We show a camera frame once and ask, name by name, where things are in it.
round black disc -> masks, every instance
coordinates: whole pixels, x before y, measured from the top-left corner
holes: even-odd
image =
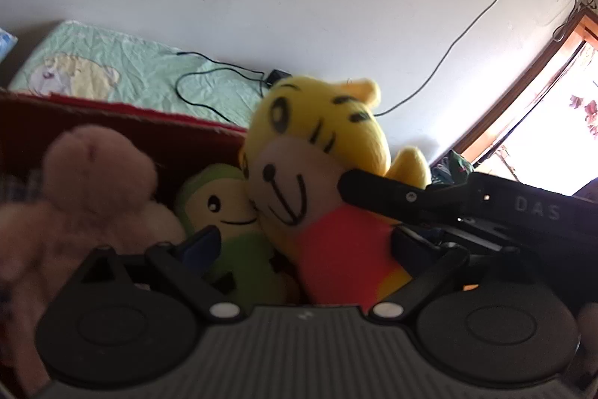
[[[417,334],[445,367],[485,383],[546,379],[569,364],[578,345],[575,319],[548,290],[489,283],[425,307]]]
[[[115,388],[176,367],[191,352],[197,325],[192,312],[167,295],[133,285],[87,284],[50,305],[36,338],[53,376]]]

tiger plush ear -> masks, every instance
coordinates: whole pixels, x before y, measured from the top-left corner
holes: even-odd
[[[373,80],[362,78],[360,80],[349,80],[348,82],[333,83],[333,86],[341,92],[355,97],[366,104],[370,109],[377,107],[380,103],[380,87]]]

plush toy mouth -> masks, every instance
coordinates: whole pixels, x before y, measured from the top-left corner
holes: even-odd
[[[220,220],[221,224],[228,224],[228,225],[249,225],[254,223],[255,221],[257,221],[257,217],[254,218],[253,220],[247,220],[245,222],[231,222],[230,220]]]
[[[301,209],[299,210],[298,214],[296,214],[291,208],[291,206],[288,204],[285,196],[280,191],[280,188],[278,188],[276,181],[274,179],[271,179],[269,183],[272,185],[272,189],[276,194],[276,198],[278,198],[280,204],[283,206],[286,213],[289,215],[290,220],[283,219],[273,210],[271,206],[268,206],[270,212],[272,212],[272,214],[283,224],[288,225],[289,227],[296,227],[301,222],[303,222],[303,219],[305,218],[305,215],[307,213],[307,192],[305,189],[305,182],[303,181],[303,176],[297,175],[297,185],[299,186],[299,193],[301,194]]]

pink fur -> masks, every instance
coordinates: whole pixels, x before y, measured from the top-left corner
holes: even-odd
[[[142,253],[184,237],[174,214],[150,200],[153,162],[115,131],[82,126],[62,134],[44,157],[43,173],[43,199],[0,207],[0,285],[11,292],[1,345],[29,395],[49,380],[35,350],[35,326],[88,253],[104,244]]]

wooden frame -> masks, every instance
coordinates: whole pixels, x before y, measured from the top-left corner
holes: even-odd
[[[454,146],[468,161],[476,161],[509,125],[521,118],[557,79],[584,42],[598,50],[598,16],[580,10],[565,27],[563,40],[552,41],[502,98]]]

